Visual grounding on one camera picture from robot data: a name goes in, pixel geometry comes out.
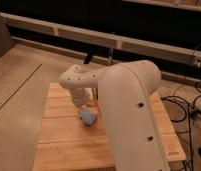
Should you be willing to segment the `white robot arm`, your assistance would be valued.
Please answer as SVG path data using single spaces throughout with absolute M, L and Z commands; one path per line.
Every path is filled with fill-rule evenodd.
M 158 67 L 140 60 L 90 72 L 74 65 L 60 75 L 59 84 L 70 91 L 76 105 L 86 102 L 88 88 L 98 90 L 117 171 L 170 171 L 150 104 L 160 80 Z

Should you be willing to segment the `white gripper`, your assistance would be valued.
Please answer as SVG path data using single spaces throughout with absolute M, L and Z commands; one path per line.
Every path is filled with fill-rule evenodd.
M 81 107 L 92 99 L 90 88 L 77 88 L 71 91 L 71 99 L 75 106 Z

